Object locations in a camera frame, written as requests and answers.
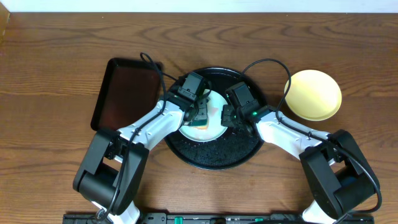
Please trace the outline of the yellow plate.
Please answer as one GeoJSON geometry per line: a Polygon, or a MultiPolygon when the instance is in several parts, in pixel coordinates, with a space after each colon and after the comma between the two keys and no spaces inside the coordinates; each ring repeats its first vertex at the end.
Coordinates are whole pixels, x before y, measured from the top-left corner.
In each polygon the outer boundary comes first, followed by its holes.
{"type": "Polygon", "coordinates": [[[331,118],[339,110],[342,93],[337,82],[319,70],[302,70],[286,83],[287,106],[297,116],[310,121],[331,118]]]}

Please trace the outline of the green yellow sponge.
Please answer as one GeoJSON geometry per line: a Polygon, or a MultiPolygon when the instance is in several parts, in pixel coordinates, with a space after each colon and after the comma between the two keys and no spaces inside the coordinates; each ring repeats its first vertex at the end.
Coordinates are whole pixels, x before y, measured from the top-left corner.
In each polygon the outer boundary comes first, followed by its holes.
{"type": "Polygon", "coordinates": [[[208,108],[201,107],[197,109],[196,115],[188,123],[188,126],[202,128],[208,125],[208,108]]]}

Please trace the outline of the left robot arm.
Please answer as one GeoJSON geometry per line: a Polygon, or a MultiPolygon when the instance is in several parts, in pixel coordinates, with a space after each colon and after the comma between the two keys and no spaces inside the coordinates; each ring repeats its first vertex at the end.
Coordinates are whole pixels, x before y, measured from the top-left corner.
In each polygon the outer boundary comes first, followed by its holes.
{"type": "Polygon", "coordinates": [[[136,122],[116,131],[96,132],[73,180],[73,189],[99,208],[95,223],[138,221],[140,211],[133,199],[150,150],[191,123],[211,91],[210,81],[190,72],[136,122]]]}

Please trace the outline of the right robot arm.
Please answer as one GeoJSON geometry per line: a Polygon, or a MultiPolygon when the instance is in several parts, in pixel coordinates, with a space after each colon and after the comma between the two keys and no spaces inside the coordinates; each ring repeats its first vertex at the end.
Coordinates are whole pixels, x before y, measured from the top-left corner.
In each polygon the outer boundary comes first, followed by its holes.
{"type": "Polygon", "coordinates": [[[266,105],[261,106],[251,89],[240,82],[226,91],[221,124],[244,129],[262,141],[282,148],[300,160],[314,197],[302,213],[307,223],[342,223],[355,207],[373,195],[381,207],[379,181],[352,135],[339,130],[333,134],[308,128],[266,105]]]}

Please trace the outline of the mint green plate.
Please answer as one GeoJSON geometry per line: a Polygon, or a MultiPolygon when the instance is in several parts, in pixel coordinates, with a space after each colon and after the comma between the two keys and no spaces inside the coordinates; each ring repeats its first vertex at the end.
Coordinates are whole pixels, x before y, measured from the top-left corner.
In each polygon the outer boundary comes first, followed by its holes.
{"type": "Polygon", "coordinates": [[[207,142],[220,137],[227,127],[221,125],[223,106],[228,103],[216,91],[212,91],[207,98],[207,123],[204,126],[182,126],[179,131],[186,138],[196,142],[207,142]]]}

